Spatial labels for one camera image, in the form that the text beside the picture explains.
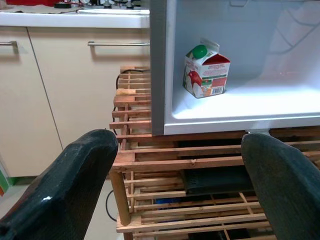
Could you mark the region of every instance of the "wooden crate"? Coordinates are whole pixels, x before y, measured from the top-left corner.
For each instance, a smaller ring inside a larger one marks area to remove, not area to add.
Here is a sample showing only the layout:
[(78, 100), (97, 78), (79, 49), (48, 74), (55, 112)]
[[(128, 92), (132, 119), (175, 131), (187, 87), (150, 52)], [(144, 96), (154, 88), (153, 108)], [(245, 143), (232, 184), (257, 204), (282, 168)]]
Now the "wooden crate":
[[(121, 74), (118, 87), (110, 128), (117, 130), (119, 152), (110, 179), (119, 210), (117, 231), (125, 239), (182, 240), (211, 231), (223, 231), (230, 239), (233, 229), (251, 229), (257, 236), (250, 239), (276, 239), (254, 195), (156, 203), (186, 196), (180, 170), (243, 165), (241, 138), (246, 132), (152, 136), (150, 74)], [(271, 129), (270, 134), (319, 164), (319, 126)]]

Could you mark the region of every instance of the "power cord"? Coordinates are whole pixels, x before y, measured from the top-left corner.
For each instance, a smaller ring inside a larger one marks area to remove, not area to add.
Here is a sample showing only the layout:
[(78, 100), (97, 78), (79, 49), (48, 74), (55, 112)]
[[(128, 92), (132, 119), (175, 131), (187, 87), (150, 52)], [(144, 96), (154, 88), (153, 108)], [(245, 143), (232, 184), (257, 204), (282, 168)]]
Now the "power cord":
[[(125, 73), (128, 73), (128, 72), (138, 72), (138, 73), (145, 73), (145, 72), (150, 72), (150, 69), (126, 69), (124, 71), (122, 71), (118, 77), (116, 78), (116, 81), (115, 81), (115, 89), (118, 89), (118, 81), (119, 81), (119, 78), (120, 78), (120, 75), (121, 74), (125, 74)], [(113, 129), (113, 132), (115, 135), (118, 135), (117, 134), (117, 131), (115, 129)]]
[(109, 209), (108, 209), (108, 199), (110, 197), (110, 195), (113, 193), (114, 191), (111, 190), (109, 193), (108, 193), (108, 196), (106, 197), (106, 200), (105, 200), (105, 210), (106, 210), (106, 214), (108, 214), (109, 218), (115, 222), (117, 222), (117, 219), (115, 219), (114, 217), (111, 216), (110, 212), (109, 212)]

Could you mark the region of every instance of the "floor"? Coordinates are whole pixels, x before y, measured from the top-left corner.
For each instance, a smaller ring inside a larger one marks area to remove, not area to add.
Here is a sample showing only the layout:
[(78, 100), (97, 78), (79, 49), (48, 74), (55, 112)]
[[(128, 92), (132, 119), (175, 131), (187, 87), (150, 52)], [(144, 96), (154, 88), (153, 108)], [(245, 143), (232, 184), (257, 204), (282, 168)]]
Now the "floor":
[[(4, 195), (0, 198), (0, 218), (2, 218), (7, 211), (16, 203), (21, 197), (28, 185), (15, 185), (12, 186)], [(112, 190), (111, 182), (105, 181), (102, 187), (100, 197), (96, 204), (91, 222), (85, 235), (85, 240), (123, 240), (123, 235), (116, 232), (116, 223), (111, 220), (106, 213), (106, 198), (108, 193)], [(116, 218), (118, 211), (116, 201), (111, 194), (108, 201), (108, 209), (110, 214)]]

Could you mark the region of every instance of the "milk carton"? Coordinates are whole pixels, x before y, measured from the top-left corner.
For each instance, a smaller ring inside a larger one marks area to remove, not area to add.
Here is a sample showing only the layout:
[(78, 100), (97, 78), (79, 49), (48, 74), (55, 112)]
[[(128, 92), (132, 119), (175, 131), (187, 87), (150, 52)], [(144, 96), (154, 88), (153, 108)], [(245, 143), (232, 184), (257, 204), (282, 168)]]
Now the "milk carton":
[(230, 67), (217, 43), (204, 38), (200, 43), (185, 56), (183, 74), (184, 88), (197, 99), (223, 94)]

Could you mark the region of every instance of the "countertop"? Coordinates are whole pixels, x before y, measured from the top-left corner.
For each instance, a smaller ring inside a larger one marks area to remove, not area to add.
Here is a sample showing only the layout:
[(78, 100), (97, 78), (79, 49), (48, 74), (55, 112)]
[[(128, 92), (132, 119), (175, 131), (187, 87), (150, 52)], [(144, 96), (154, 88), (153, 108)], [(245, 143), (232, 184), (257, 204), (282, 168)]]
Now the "countertop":
[(0, 26), (59, 28), (149, 28), (148, 14), (0, 12)]

